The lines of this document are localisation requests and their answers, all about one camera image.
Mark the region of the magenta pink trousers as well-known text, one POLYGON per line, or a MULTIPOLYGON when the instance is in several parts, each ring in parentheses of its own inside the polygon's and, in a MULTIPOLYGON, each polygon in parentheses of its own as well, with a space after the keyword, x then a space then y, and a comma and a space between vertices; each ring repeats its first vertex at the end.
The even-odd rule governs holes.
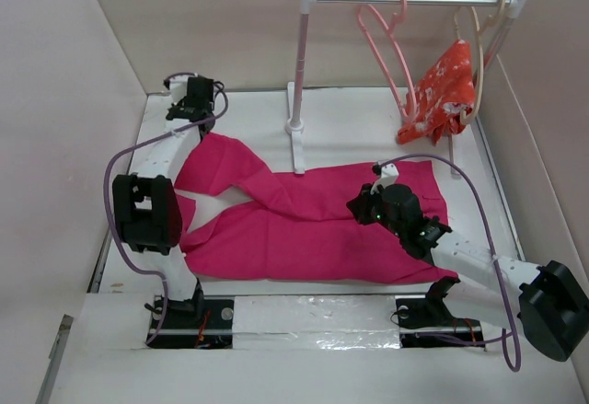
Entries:
POLYGON ((176 189, 239 189, 249 200, 184 232, 187 266, 227 280, 413 284, 449 275, 411 257, 383 227, 354 220, 346 204, 374 180, 369 163, 273 172, 237 139, 210 133, 189 154, 176 189))

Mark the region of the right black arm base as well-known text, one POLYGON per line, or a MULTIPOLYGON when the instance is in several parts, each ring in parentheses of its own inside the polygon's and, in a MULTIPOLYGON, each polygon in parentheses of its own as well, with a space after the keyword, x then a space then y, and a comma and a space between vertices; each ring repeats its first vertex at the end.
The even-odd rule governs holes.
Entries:
POLYGON ((406 294, 395 299, 390 321, 398 326, 400 345, 409 348, 464 347, 476 343, 484 347, 480 322, 453 316, 443 299, 456 277, 444 277, 425 294, 406 294))

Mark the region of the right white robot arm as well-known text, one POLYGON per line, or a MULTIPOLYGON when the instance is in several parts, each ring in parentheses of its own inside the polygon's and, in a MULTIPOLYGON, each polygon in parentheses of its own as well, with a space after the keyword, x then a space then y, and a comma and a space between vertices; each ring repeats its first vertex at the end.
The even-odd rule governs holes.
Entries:
POLYGON ((395 235, 414 259, 456 273, 430 288, 425 313, 433 323, 471 317, 514 328, 558 362, 568 360, 587 335, 588 297, 566 265, 495 256, 426 216, 403 184, 365 184, 346 206, 359 224, 379 224, 395 235))

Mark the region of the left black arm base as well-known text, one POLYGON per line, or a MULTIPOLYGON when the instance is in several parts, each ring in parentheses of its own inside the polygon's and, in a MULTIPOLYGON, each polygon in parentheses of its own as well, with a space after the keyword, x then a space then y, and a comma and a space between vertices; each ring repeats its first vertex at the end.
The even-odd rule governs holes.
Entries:
POLYGON ((224 350, 233 347, 234 296, 205 295, 197 283, 192 298, 169 300, 157 296, 144 307, 151 313, 146 346, 161 350, 224 350))

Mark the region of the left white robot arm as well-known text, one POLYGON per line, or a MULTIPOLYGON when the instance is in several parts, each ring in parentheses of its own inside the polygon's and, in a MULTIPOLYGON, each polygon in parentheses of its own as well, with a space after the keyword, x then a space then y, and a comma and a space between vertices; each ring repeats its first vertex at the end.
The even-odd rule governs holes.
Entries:
POLYGON ((112 183, 114 225, 121 242, 142 258, 143 270, 165 283, 165 293, 148 309, 166 311, 191 328, 204 319, 205 305, 200 282, 179 247, 186 226, 174 183, 192 150, 214 127, 215 99, 225 86, 194 73, 171 75, 164 86, 171 98, 164 131, 148 143, 145 161, 112 183))

